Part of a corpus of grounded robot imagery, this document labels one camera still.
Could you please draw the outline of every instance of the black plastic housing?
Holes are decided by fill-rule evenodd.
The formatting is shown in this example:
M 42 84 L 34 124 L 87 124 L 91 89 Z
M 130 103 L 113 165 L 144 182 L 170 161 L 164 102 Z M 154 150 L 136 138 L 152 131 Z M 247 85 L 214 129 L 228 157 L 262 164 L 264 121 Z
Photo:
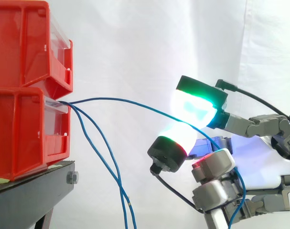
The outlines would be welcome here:
M 155 174 L 159 174 L 162 169 L 174 173 L 187 158 L 187 153 L 178 143 L 164 136 L 159 136 L 154 141 L 148 155 L 153 159 L 151 170 L 154 171 L 151 172 Z

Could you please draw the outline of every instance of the green light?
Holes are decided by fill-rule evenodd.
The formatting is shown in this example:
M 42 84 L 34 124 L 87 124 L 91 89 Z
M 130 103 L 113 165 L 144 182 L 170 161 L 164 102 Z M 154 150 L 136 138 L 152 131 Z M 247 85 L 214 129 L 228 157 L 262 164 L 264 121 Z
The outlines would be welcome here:
M 197 140 L 197 131 L 186 123 L 175 122 L 161 132 L 160 136 L 167 137 L 178 143 L 188 155 Z
M 210 101 L 179 90 L 175 91 L 172 109 L 177 118 L 200 129 L 207 126 L 217 112 Z

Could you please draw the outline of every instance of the black cable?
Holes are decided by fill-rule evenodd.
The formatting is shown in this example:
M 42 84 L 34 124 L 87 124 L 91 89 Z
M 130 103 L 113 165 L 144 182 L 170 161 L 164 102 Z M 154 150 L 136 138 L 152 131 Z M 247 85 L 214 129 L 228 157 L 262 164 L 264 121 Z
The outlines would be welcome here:
M 264 104 L 265 106 L 269 107 L 272 111 L 276 112 L 277 114 L 285 116 L 290 121 L 290 117 L 289 116 L 287 116 L 282 111 L 280 111 L 278 108 L 274 107 L 273 105 L 271 105 L 270 103 L 266 102 L 265 100 L 257 97 L 256 95 L 254 95 L 254 94 L 252 94 L 250 92 L 242 90 L 240 88 L 237 88 L 236 91 L 241 93 L 241 94 L 244 94 L 246 96 L 249 96 L 252 99 L 255 99 L 256 101 L 260 102 L 261 104 Z
M 272 111 L 276 112 L 277 114 L 285 116 L 290 121 L 290 117 L 288 115 L 284 114 L 278 108 L 274 107 L 273 105 L 271 105 L 270 103 L 266 102 L 265 100 L 257 97 L 256 95 L 238 88 L 236 85 L 234 85 L 234 84 L 232 84 L 230 82 L 227 82 L 225 80 L 221 80 L 220 79 L 220 80 L 217 81 L 215 87 L 221 88 L 222 90 L 229 90 L 229 91 L 232 91 L 232 92 L 239 92 L 241 94 L 249 96 L 250 98 L 255 99 L 256 101 L 260 102 L 261 104 L 264 104 L 266 107 L 269 107 Z
M 171 187 L 169 184 L 167 184 L 166 181 L 164 181 L 160 176 L 156 176 L 156 178 L 166 187 L 168 188 L 171 192 L 173 192 L 174 194 L 176 194 L 181 200 L 183 200 L 186 204 L 188 204 L 189 206 L 191 206 L 193 209 L 195 209 L 196 211 L 200 212 L 203 214 L 202 210 L 198 210 L 196 209 L 195 205 L 190 202 L 187 198 L 185 198 L 181 193 L 179 193 L 177 190 L 175 190 L 173 187 Z

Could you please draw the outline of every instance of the red plastic storage bin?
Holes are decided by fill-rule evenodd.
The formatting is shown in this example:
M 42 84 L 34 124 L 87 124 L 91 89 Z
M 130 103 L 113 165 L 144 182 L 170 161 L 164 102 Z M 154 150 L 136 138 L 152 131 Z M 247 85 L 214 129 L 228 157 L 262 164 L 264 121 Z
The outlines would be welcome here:
M 15 180 L 69 157 L 70 108 L 39 88 L 0 88 L 0 178 Z
M 47 2 L 0 0 L 0 87 L 39 87 L 53 99 L 71 93 L 72 48 Z

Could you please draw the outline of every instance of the black cap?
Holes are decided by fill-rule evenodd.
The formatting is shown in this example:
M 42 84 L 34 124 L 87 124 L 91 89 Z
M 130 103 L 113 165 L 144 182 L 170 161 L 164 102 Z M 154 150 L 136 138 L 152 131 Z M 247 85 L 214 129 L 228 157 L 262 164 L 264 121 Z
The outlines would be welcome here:
M 227 98 L 227 93 L 224 91 L 185 75 L 181 77 L 177 90 L 204 98 L 210 101 L 215 108 L 221 108 Z
M 164 136 L 159 136 L 154 141 L 148 155 L 153 159 L 150 170 L 155 174 L 159 174 L 162 169 L 174 173 L 187 158 L 185 150 L 178 143 Z

